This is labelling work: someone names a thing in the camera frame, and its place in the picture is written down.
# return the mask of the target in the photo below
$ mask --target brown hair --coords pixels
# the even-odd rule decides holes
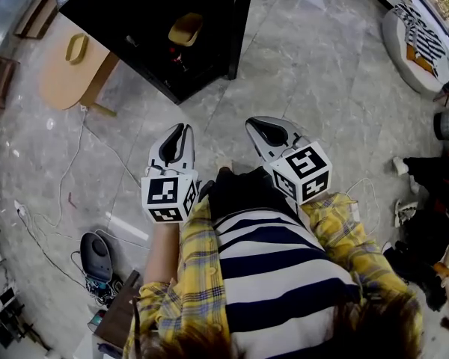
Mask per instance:
[[[353,359],[371,356],[415,359],[420,353],[420,337],[415,333],[418,308],[417,301],[410,295],[399,295],[390,301],[366,301],[362,306],[339,304],[330,329],[332,344],[328,345],[324,355],[320,352],[320,357],[337,357],[348,351]],[[244,356],[210,326],[187,327],[172,342],[165,342],[158,334],[141,336],[140,342],[142,358],[228,359]]]
[[[415,359],[421,352],[415,326],[418,312],[419,303],[410,294],[366,301],[362,306],[342,304],[335,312],[335,353],[349,349],[353,359]]]

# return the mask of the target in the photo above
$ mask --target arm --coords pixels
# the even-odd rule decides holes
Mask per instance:
[[[355,221],[352,206],[356,203],[344,194],[306,203],[302,210],[311,220],[311,229],[338,265],[357,276],[365,295],[407,292],[407,286],[394,273],[374,241],[367,241],[364,226]]]
[[[157,224],[144,270],[144,283],[177,279],[180,255],[180,227],[178,224]]]
[[[178,224],[157,224],[154,227],[150,255],[144,270],[144,285],[140,288],[140,296],[137,300],[142,334],[154,328],[170,282],[177,278],[179,254],[180,227]],[[133,317],[130,334],[123,347],[123,358],[125,359],[133,350],[134,331],[135,318]]]

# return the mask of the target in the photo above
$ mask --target sleeve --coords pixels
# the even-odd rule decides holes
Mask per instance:
[[[159,308],[162,306],[169,286],[169,283],[151,282],[140,288],[140,297],[136,302],[140,316],[140,335],[149,331],[155,325]],[[128,359],[130,352],[133,350],[134,336],[135,317],[132,319],[128,339],[123,347],[123,359]]]
[[[302,210],[331,260],[358,278],[364,296],[407,292],[407,285],[394,273],[375,241],[367,240],[363,224],[355,220],[356,207],[357,202],[347,195],[333,194],[306,203]]]

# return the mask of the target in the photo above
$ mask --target floor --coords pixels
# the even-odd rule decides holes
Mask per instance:
[[[395,238],[394,201],[409,196],[407,181],[390,173],[390,158],[437,156],[441,150],[432,127],[439,105],[415,93],[397,74],[379,33],[385,12],[376,0],[251,0],[235,81],[220,79],[176,106],[119,63],[99,101],[118,116],[90,112],[86,125],[139,178],[154,140],[175,123],[190,123],[195,167],[206,181],[213,178],[216,156],[231,157],[238,171],[259,164],[245,133],[248,117],[287,118],[328,153],[334,164],[333,190],[346,191],[363,177],[373,181],[381,212],[373,236],[383,243]],[[58,184],[76,151],[83,113],[78,107],[63,112],[49,108],[37,86],[46,48],[60,36],[65,20],[59,16],[45,39],[23,41],[16,54],[22,65],[0,114],[0,227],[1,248],[25,311],[44,340],[71,358],[88,328],[94,301],[48,264],[13,207],[18,200],[52,223],[59,217]],[[378,212],[370,186],[363,182],[352,196],[360,201],[365,227],[372,230]],[[81,274],[70,254],[79,243],[52,233],[77,239],[100,227],[150,245],[152,225],[141,208],[139,188],[116,155],[86,129],[63,181],[61,203],[61,223],[50,227],[38,218],[48,237],[37,237],[77,280]],[[123,278],[132,269],[143,269],[147,250],[113,239],[110,243]],[[426,358],[439,357],[439,347],[449,340],[433,344]]]

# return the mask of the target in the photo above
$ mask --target white cube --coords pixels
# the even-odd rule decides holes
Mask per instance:
[[[331,186],[332,163],[317,142],[269,165],[275,187],[299,205]]]
[[[184,222],[198,190],[193,174],[141,178],[141,205],[155,224]]]

